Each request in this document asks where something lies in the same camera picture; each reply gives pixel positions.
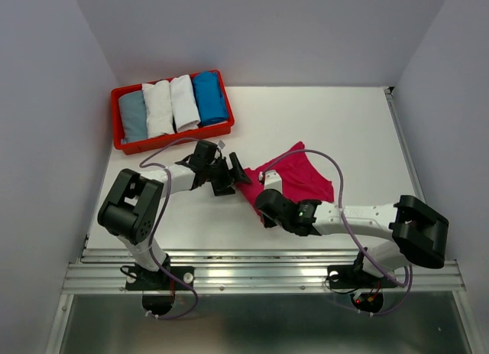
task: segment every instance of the white folded towel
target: white folded towel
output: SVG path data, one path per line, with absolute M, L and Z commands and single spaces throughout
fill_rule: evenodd
M 198 128 L 200 116 L 190 76 L 183 75 L 171 80 L 170 92 L 176 132 Z
M 143 96 L 147 113 L 147 136 L 156 138 L 160 135 L 174 134 L 168 80 L 161 80 L 154 85 L 143 84 Z

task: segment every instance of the red plastic container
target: red plastic container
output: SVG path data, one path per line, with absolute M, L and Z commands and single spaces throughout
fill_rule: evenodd
M 224 96 L 224 100 L 226 103 L 226 107 L 228 109 L 229 119 L 226 122 L 218 123 L 216 125 L 210 125 L 206 127 L 199 127 L 196 130 L 189 130 L 181 133 L 176 133 L 172 135 L 161 135 L 157 138 L 149 138 L 148 140 L 130 142 L 128 144 L 122 144 L 121 141 L 125 137 L 124 128 L 122 127 L 121 121 L 121 113 L 119 112 L 119 98 L 124 94 L 135 92 L 136 90 L 141 90 L 142 85 L 131 85 L 124 86 L 122 88 L 117 88 L 112 90 L 111 93 L 111 102 L 112 102 L 112 128 L 113 128 L 113 136 L 114 136 L 114 146 L 118 150 L 122 150 L 126 154 L 136 154 L 141 153 L 143 151 L 154 150 L 158 148 L 162 148 L 165 145 L 168 145 L 172 141 L 177 140 L 178 138 L 211 138 L 213 136 L 226 135 L 231 132 L 231 126 L 235 123 L 235 117 L 232 115 L 231 106 L 229 105 L 228 95 L 226 94 L 226 90 L 224 87 L 224 82 L 222 81 L 221 73 L 217 70 L 211 70 L 211 73 L 217 73 L 219 78 L 219 85 L 221 86 L 221 92 Z M 199 75 L 199 73 L 193 73 L 190 75 L 192 79 L 194 76 Z

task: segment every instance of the white table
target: white table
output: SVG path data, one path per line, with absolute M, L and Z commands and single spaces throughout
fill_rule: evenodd
M 243 167 L 255 168 L 298 141 L 323 151 L 339 163 L 345 175 L 344 203 L 392 203 L 414 194 L 403 152 L 382 88 L 227 87 L 235 126 L 224 153 L 235 151 Z M 164 164 L 193 152 L 194 144 L 167 149 L 157 159 Z M 123 249 L 96 222 L 96 214 L 117 174 L 138 170 L 151 152 L 125 155 L 112 149 L 86 251 Z M 326 159 L 308 154 L 316 169 L 333 181 L 338 176 Z M 298 237 L 276 227 L 265 229 L 245 198 L 237 193 L 214 197 L 210 184 L 172 195 L 156 239 L 163 249 L 271 250 L 354 248 L 346 235 Z M 363 238 L 363 243 L 377 244 Z

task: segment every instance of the gray wall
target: gray wall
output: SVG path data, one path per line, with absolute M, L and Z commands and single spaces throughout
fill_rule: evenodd
M 77 0 L 124 84 L 393 85 L 444 0 Z
M 75 0 L 0 0 L 0 352 L 44 351 L 117 86 Z
M 395 101 L 426 199 L 451 222 L 472 307 L 489 338 L 489 0 L 446 0 Z

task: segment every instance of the blue folded towel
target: blue folded towel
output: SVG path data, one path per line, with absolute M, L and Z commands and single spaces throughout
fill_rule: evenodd
M 202 126 L 214 125 L 229 118 L 217 73 L 206 71 L 193 78 L 193 91 Z
M 119 98 L 119 112 L 121 113 L 122 127 L 125 138 L 123 143 L 147 139 L 146 105 L 143 91 L 124 94 Z

